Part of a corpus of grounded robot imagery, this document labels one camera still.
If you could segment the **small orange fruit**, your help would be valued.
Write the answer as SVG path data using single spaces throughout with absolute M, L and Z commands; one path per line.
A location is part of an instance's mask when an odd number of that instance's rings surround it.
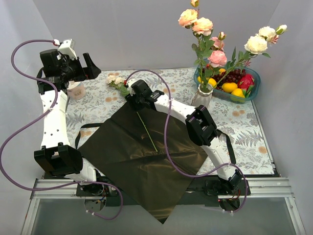
M 219 74 L 222 74 L 222 73 L 225 73 L 225 72 L 226 72 L 225 69 L 223 69 L 223 68 L 219 69 Z

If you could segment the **yellow mango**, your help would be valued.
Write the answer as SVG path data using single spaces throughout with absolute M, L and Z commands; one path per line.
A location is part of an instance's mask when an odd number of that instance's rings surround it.
M 200 76 L 198 76 L 197 81 L 198 81 L 200 84 L 203 84 L 203 81 L 201 80 L 201 77 L 200 77 Z M 215 79 L 213 79 L 213 78 L 208 78 L 207 81 L 208 81 L 208 83 L 209 83 L 212 87 L 215 87 L 216 84 L 217 84 L 217 82 L 216 82 Z

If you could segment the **white toilet paper roll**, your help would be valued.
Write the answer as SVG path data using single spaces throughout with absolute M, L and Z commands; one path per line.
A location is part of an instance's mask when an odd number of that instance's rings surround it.
M 67 95 L 72 100 L 79 100 L 86 95 L 83 82 L 70 81 L 67 88 Z

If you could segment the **teal plastic fruit tub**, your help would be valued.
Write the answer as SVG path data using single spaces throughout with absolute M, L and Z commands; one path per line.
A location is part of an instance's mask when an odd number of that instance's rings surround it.
M 259 74 L 254 70 L 249 68 L 235 68 L 223 78 L 225 69 L 214 69 L 214 71 L 210 73 L 209 70 L 212 69 L 210 65 L 202 69 L 202 75 L 213 75 L 208 79 L 210 84 L 217 85 L 210 93 L 204 93 L 200 90 L 200 69 L 197 68 L 195 70 L 194 81 L 197 91 L 192 99 L 192 105 L 204 105 L 207 107 L 213 96 L 234 103 L 245 103 L 256 97 L 261 79 Z

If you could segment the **pink rose stem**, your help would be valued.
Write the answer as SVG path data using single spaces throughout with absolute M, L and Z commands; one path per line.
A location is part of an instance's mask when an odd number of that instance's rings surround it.
M 209 65 L 212 68 L 221 68 L 226 65 L 227 57 L 224 53 L 224 39 L 226 34 L 220 32 L 217 37 L 212 37 L 211 40 L 213 43 L 213 51 L 208 57 Z

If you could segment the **white ribbed ceramic vase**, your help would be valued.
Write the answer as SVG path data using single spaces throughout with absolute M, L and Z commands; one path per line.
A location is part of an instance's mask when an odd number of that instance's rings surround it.
M 210 101 L 212 99 L 213 89 L 212 86 L 209 85 L 205 92 L 203 92 L 201 87 L 202 85 L 198 85 L 197 91 L 192 99 L 191 104 L 194 107 L 199 107 L 200 105 L 203 105 L 208 109 Z

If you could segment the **white rose stems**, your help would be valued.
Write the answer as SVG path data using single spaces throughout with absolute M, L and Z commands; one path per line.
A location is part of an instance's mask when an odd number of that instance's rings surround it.
M 231 55 L 231 59 L 227 59 L 227 63 L 225 66 L 221 67 L 226 69 L 226 73 L 223 76 L 225 78 L 227 74 L 235 68 L 245 68 L 250 65 L 251 59 L 262 55 L 267 58 L 270 55 L 267 53 L 267 49 L 269 45 L 276 44 L 279 40 L 279 37 L 284 34 L 288 30 L 288 26 L 286 24 L 282 24 L 278 26 L 276 29 L 270 26 L 264 26 L 258 30 L 253 36 L 250 36 L 247 42 L 244 45 L 244 51 L 237 51 L 236 49 L 233 50 Z

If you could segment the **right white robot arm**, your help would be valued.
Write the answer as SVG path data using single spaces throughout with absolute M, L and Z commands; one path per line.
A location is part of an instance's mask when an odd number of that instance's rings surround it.
M 194 107 L 175 101 L 170 94 L 159 90 L 152 91 L 141 79 L 126 80 L 124 86 L 129 91 L 126 100 L 135 110 L 151 108 L 166 113 L 168 117 L 174 117 L 186 125 L 190 140 L 205 151 L 215 166 L 214 170 L 221 182 L 215 192 L 229 195 L 238 192 L 247 195 L 247 182 L 242 171 L 236 166 L 230 138 L 226 138 L 228 150 L 224 151 L 219 141 L 222 131 L 218 130 L 205 106 Z M 244 182 L 243 189 L 239 189 L 240 182 Z

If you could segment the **dark purple grapes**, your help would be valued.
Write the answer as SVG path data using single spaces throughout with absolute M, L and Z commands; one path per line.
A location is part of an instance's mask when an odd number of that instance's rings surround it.
M 215 81 L 218 83 L 219 80 L 225 75 L 225 73 L 219 74 L 219 71 L 218 72 L 214 71 L 213 76 L 210 78 L 215 79 Z M 222 84 L 225 82 L 238 83 L 239 80 L 245 75 L 246 75 L 246 69 L 234 69 L 227 74 L 227 76 L 217 85 L 217 87 L 221 87 Z

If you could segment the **floral table mat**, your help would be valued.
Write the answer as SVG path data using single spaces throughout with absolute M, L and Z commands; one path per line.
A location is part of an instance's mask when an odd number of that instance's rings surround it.
M 153 91 L 171 93 L 175 100 L 190 105 L 197 90 L 194 72 L 194 68 L 160 69 L 155 73 L 138 72 L 132 77 L 145 80 Z M 96 131 L 95 128 L 83 129 L 82 125 L 104 122 L 123 106 L 124 97 L 108 85 L 107 78 L 125 79 L 129 74 L 130 70 L 103 71 L 96 79 L 83 82 L 86 95 L 79 100 L 69 100 L 66 111 L 67 136 L 71 145 L 79 133 L 79 144 L 82 145 Z M 237 166 L 245 175 L 274 175 L 273 159 L 251 101 L 237 104 L 213 97 L 209 112 L 217 128 L 229 135 Z

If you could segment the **red dragon fruit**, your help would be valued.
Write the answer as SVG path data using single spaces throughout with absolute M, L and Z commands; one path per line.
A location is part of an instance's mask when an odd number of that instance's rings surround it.
M 238 82 L 238 88 L 243 90 L 245 97 L 248 97 L 254 87 L 254 78 L 251 74 L 246 74 Z

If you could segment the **black wrapping paper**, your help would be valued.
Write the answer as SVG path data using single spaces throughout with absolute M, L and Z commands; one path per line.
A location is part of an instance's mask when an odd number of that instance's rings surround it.
M 138 111 L 158 152 L 128 103 L 79 147 L 82 156 L 159 222 L 164 223 L 207 154 L 176 118 Z

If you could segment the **black ribbon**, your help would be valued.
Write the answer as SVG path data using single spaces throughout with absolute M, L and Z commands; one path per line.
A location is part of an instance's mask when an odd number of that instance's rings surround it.
M 89 124 L 84 124 L 81 126 L 80 130 L 79 130 L 79 133 L 78 135 L 76 136 L 75 138 L 75 148 L 78 149 L 78 144 L 79 144 L 79 141 L 80 141 L 80 138 L 81 138 L 81 130 L 84 129 L 84 128 L 96 128 L 96 127 L 100 127 L 103 123 L 89 123 Z M 232 147 L 232 144 L 231 144 L 231 140 L 230 140 L 230 137 L 222 132 L 221 130 L 217 129 L 217 133 L 218 133 L 218 137 L 220 135 L 224 135 L 226 137 L 226 146 L 227 146 L 227 149 L 228 149 L 228 152 L 229 152 L 229 157 L 230 157 L 230 161 L 232 164 L 236 164 L 236 158 L 235 158 L 235 154 L 234 154 L 234 150 L 233 150 L 233 147 Z

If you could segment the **yellow pear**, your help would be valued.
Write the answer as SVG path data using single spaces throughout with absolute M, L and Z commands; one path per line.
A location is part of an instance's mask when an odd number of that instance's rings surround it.
M 243 90 L 240 89 L 240 88 L 234 89 L 231 94 L 234 95 L 234 96 L 237 96 L 237 97 L 245 98 Z

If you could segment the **peach rose stem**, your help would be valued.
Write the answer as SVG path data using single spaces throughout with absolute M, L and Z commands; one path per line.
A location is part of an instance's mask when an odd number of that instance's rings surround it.
M 209 92 L 208 79 L 205 77 L 205 56 L 212 52 L 209 44 L 210 36 L 213 31 L 213 23 L 205 17 L 200 17 L 200 1 L 191 0 L 190 9 L 184 10 L 178 23 L 181 27 L 190 29 L 193 36 L 197 39 L 196 44 L 192 44 L 192 50 L 196 53 L 197 59 L 195 64 L 198 66 L 198 73 L 200 77 L 200 90 L 204 93 Z

